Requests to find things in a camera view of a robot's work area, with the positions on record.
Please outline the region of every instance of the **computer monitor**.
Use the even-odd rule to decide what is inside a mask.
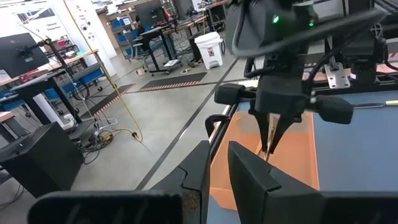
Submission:
[[[0,67],[11,77],[17,77],[49,62],[40,47],[22,53],[26,47],[37,44],[29,34],[17,34],[0,38]]]
[[[134,8],[143,27],[153,26],[160,21],[166,21],[166,16],[159,0],[138,4]]]

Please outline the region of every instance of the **gray floor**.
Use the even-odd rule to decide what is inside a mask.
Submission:
[[[206,71],[204,65],[200,65],[189,73],[206,71],[208,73],[201,83],[217,82],[234,61],[235,58],[226,53],[222,67]],[[137,76],[134,72],[142,65],[142,62],[129,63],[122,55],[118,55],[112,58],[112,63],[117,71],[112,78],[118,86],[136,84],[129,93],[123,95],[123,100],[142,129],[143,143],[146,147],[132,138],[129,132],[119,133],[108,147],[101,150],[97,160],[90,165],[82,165],[72,190],[134,190],[215,86],[212,84],[133,93],[151,80],[180,76],[183,68],[178,68],[169,76],[156,74],[155,77],[151,77],[149,74]],[[238,61],[225,80],[243,78],[243,65],[243,61]],[[113,92],[108,81],[102,81],[99,85],[104,88],[101,92],[98,92],[94,86],[90,88],[93,96],[91,100],[94,103]],[[79,101],[73,100],[73,105],[80,109],[81,114],[86,111],[86,107]],[[211,97],[144,188],[147,189],[156,184],[201,140],[207,139],[205,118],[211,114],[221,113],[223,110],[224,106],[214,103]],[[21,109],[13,112],[18,122],[29,131],[33,131],[38,126],[34,118],[23,116],[24,112]],[[129,128],[137,131],[136,125],[129,117],[121,100],[114,102],[104,113],[107,117],[118,120],[114,128]],[[19,184],[14,179],[0,185],[0,203],[10,201],[18,186]],[[34,202],[35,198],[25,191],[18,201],[0,210],[0,223],[26,223],[28,209]]]

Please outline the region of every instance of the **white trash can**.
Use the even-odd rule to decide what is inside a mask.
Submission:
[[[220,49],[222,41],[223,39],[220,38],[217,32],[211,32],[195,38],[195,43],[199,48],[206,69],[223,65]]]

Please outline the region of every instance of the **black floor mat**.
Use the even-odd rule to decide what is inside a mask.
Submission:
[[[127,92],[129,89],[131,89],[134,85],[135,84],[124,85],[124,86],[119,87],[118,90],[119,90],[120,94],[123,94],[123,93]],[[95,106],[88,104],[88,106],[90,108],[90,113],[92,115],[98,114],[99,112],[105,110],[105,108],[110,106],[113,102],[115,102],[118,99],[119,99],[118,94],[116,93],[116,91],[113,91],[113,93],[109,94],[107,97],[105,97],[105,99],[98,102]],[[90,114],[88,111],[86,111],[86,113],[82,114],[80,117],[83,119],[89,118]]]
[[[192,75],[183,75],[180,77],[164,78],[161,80],[150,81],[144,85],[139,91],[168,89],[177,86],[194,85],[207,74],[207,72],[196,73]]]

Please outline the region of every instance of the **orange tray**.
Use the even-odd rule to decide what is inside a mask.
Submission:
[[[302,123],[293,124],[284,134],[275,153],[270,156],[269,162],[314,189],[319,189],[312,114],[304,113],[302,118]],[[255,118],[247,111],[239,111],[233,115],[211,163],[210,171],[210,194],[220,207],[236,210],[229,181],[228,144],[230,141],[237,141],[261,156],[259,128]]]

